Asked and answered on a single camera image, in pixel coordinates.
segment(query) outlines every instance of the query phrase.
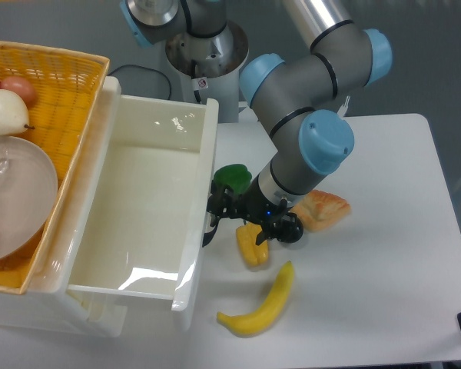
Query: black cable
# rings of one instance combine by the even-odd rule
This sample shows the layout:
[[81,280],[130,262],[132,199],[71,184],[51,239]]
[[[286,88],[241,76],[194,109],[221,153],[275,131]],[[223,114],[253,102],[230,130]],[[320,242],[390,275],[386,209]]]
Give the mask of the black cable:
[[145,71],[153,71],[159,75],[161,75],[162,77],[165,78],[165,80],[167,81],[167,85],[169,86],[169,96],[166,98],[166,100],[171,100],[171,96],[172,96],[172,84],[171,84],[171,81],[169,80],[169,77],[166,76],[164,73],[162,73],[161,71],[158,71],[157,69],[153,69],[153,68],[149,68],[149,67],[144,67],[143,65],[135,65],[135,64],[125,64],[125,65],[121,65],[119,67],[117,67],[114,71],[111,71],[110,73],[108,73],[108,75],[113,75],[114,73],[116,73],[117,71],[119,71],[120,69],[123,69],[123,68],[127,68],[127,67],[130,67],[130,68],[139,68],[139,69],[143,69]]
[[[197,77],[197,62],[191,59],[191,79],[195,79]],[[194,90],[194,98],[197,100],[198,104],[201,104],[201,96],[198,90]]]

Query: blue joint cap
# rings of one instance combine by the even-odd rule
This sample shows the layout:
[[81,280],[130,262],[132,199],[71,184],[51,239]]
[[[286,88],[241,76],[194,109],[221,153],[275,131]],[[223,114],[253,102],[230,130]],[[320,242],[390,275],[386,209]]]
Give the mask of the blue joint cap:
[[391,69],[393,64],[393,50],[387,37],[376,29],[366,29],[372,45],[372,70],[367,82],[370,85],[379,78],[384,77]]
[[254,59],[243,69],[239,77],[239,85],[249,106],[253,104],[254,95],[263,81],[284,62],[277,54],[265,54]]
[[130,27],[133,37],[135,37],[135,40],[137,40],[138,46],[141,46],[142,48],[151,47],[152,44],[145,38],[145,36],[142,35],[137,24],[131,17],[130,11],[128,10],[128,7],[126,6],[124,0],[120,2],[120,9],[121,13],[123,13],[124,20],[128,23],[128,27]]
[[329,110],[309,114],[299,128],[299,149],[309,167],[320,175],[338,169],[353,150],[352,128]]

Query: toy bread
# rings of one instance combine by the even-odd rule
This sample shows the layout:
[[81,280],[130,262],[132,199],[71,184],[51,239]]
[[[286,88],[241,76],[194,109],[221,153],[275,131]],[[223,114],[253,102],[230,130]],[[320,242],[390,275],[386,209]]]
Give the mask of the toy bread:
[[297,214],[305,229],[317,232],[345,218],[351,212],[351,207],[335,194],[312,190],[290,211]]

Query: banana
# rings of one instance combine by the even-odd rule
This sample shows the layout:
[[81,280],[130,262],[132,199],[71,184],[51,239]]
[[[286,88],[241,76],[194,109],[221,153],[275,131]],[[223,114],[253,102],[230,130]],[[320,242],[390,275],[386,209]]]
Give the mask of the banana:
[[294,282],[294,266],[291,261],[279,270],[267,298],[255,311],[245,315],[230,316],[217,312],[217,321],[229,331],[239,336],[260,333],[275,322],[287,302],[292,283]]

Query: white plastic box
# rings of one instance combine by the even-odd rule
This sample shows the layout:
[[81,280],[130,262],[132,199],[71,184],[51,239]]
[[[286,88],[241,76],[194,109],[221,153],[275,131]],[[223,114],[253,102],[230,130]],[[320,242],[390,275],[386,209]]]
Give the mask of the white plastic box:
[[136,305],[187,330],[217,116],[215,100],[124,96],[106,78],[52,248],[26,294],[0,294],[0,325],[115,337]]

